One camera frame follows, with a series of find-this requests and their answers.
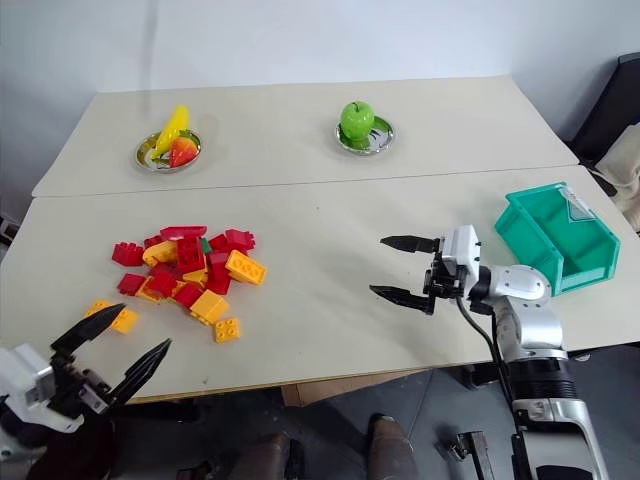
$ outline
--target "red lego brick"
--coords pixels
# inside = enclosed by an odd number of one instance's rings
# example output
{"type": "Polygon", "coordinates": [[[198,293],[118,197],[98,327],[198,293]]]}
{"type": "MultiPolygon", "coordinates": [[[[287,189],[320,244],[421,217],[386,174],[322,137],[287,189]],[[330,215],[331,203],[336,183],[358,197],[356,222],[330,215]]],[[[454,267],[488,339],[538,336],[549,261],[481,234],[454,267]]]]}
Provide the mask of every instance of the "red lego brick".
{"type": "Polygon", "coordinates": [[[207,281],[207,288],[218,295],[226,295],[229,292],[229,285],[231,285],[231,277],[228,273],[210,275],[207,281]]]}
{"type": "Polygon", "coordinates": [[[178,269],[182,273],[195,272],[206,267],[199,237],[186,237],[177,241],[178,269]]]}
{"type": "Polygon", "coordinates": [[[182,276],[182,274],[176,268],[169,265],[168,263],[161,263],[161,262],[158,262],[155,267],[149,270],[149,275],[151,275],[152,277],[155,277],[159,272],[170,273],[171,275],[176,277],[176,279],[182,276]]]}
{"type": "Polygon", "coordinates": [[[165,270],[160,270],[155,276],[147,283],[146,291],[151,292],[162,298],[171,296],[171,292],[178,285],[178,280],[175,276],[165,270]]]}
{"type": "Polygon", "coordinates": [[[230,252],[228,245],[229,242],[227,242],[227,237],[225,237],[224,233],[209,240],[209,246],[214,252],[230,252]]]}
{"type": "Polygon", "coordinates": [[[173,296],[173,299],[185,308],[191,308],[198,298],[202,295],[203,290],[196,287],[192,283],[185,284],[178,292],[173,296]]]}
{"type": "Polygon", "coordinates": [[[242,232],[240,230],[230,229],[224,232],[227,237],[229,251],[241,250],[246,252],[256,246],[256,241],[251,232],[242,232]]]}
{"type": "Polygon", "coordinates": [[[145,280],[146,278],[141,277],[140,275],[125,273],[124,277],[122,277],[122,280],[120,280],[120,283],[118,284],[118,290],[123,295],[134,296],[145,280]]]}
{"type": "Polygon", "coordinates": [[[211,252],[207,255],[209,265],[211,266],[207,288],[219,295],[226,295],[229,291],[229,285],[231,284],[229,270],[225,267],[229,259],[229,254],[229,252],[211,252]]]}
{"type": "Polygon", "coordinates": [[[163,240],[180,240],[186,237],[201,237],[207,233],[205,226],[193,227],[167,227],[160,230],[160,236],[163,240]]]}
{"type": "Polygon", "coordinates": [[[163,241],[164,240],[162,240],[162,237],[160,235],[156,235],[155,237],[147,238],[144,241],[144,249],[146,250],[147,248],[153,247],[154,245],[162,243],[163,241]]]}
{"type": "Polygon", "coordinates": [[[116,243],[111,259],[125,267],[139,267],[144,263],[142,261],[143,251],[144,249],[135,243],[116,243]]]}

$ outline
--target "plastic bin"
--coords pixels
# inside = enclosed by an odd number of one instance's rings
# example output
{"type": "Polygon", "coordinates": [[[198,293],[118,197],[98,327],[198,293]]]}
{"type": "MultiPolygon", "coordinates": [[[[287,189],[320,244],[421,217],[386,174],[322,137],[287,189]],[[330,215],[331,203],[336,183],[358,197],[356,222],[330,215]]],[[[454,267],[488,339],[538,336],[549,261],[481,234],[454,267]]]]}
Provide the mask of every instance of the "plastic bin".
{"type": "Polygon", "coordinates": [[[552,295],[613,277],[620,240],[565,182],[506,198],[495,228],[518,261],[547,277],[552,295]]]}

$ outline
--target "green apple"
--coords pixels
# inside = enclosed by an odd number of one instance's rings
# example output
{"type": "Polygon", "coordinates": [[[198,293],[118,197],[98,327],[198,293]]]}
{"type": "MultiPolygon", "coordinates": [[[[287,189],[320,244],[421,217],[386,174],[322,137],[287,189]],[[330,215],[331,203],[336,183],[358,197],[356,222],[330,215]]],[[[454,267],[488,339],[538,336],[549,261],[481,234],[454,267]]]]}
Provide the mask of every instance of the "green apple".
{"type": "Polygon", "coordinates": [[[373,128],[375,118],[369,104],[360,101],[351,102],[344,107],[342,115],[340,115],[342,133],[350,140],[367,138],[373,128]]]}

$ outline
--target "metal dish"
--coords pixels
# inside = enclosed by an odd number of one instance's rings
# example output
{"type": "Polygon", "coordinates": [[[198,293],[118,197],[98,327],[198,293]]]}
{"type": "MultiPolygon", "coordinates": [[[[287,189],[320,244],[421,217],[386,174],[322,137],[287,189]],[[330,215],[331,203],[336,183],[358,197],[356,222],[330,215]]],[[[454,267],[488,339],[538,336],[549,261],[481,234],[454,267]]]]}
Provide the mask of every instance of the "metal dish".
{"type": "Polygon", "coordinates": [[[340,124],[336,125],[336,138],[345,150],[356,155],[374,155],[389,148],[393,143],[393,127],[384,118],[375,117],[373,128],[364,140],[353,141],[342,132],[340,124]]]}
{"type": "Polygon", "coordinates": [[[145,138],[142,143],[138,146],[136,150],[136,156],[134,157],[134,163],[145,170],[146,172],[152,173],[177,173],[185,168],[196,163],[196,160],[200,156],[201,142],[200,137],[193,131],[189,130],[189,132],[198,140],[198,154],[193,157],[189,163],[185,163],[184,165],[180,165],[179,167],[171,168],[169,166],[169,152],[164,153],[160,156],[158,160],[151,160],[151,151],[156,146],[156,141],[160,136],[160,132],[156,132],[153,135],[149,135],[145,138]]]}

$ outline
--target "table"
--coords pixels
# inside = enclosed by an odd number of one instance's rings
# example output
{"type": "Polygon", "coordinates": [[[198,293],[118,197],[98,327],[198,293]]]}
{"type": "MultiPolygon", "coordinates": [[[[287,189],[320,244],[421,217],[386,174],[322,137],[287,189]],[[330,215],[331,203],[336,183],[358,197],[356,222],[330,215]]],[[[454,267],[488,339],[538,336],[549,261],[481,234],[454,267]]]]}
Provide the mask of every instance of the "table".
{"type": "Polygon", "coordinates": [[[95,96],[36,197],[317,183],[575,165],[511,77],[202,88],[95,96]],[[334,136],[362,99],[390,121],[390,150],[361,158],[334,136]],[[203,150],[183,172],[132,162],[176,105],[191,110],[203,150]]]}
{"type": "MultiPolygon", "coordinates": [[[[210,329],[173,304],[124,297],[140,314],[127,336],[107,331],[78,352],[79,364],[111,384],[145,350],[173,345],[138,397],[157,399],[489,359],[453,305],[427,317],[369,291],[389,284],[419,291],[431,258],[378,243],[391,234],[438,236],[472,223],[483,264],[514,263],[493,224],[504,194],[567,181],[621,240],[615,278],[553,300],[568,349],[640,340],[640,240],[579,166],[309,185],[217,188],[36,198],[0,266],[0,338],[6,346],[49,343],[97,298],[123,300],[125,269],[113,245],[172,224],[255,232],[253,256],[269,268],[261,287],[232,285],[237,342],[214,344],[210,329]]],[[[478,318],[489,327],[489,319],[478,318]]]]}

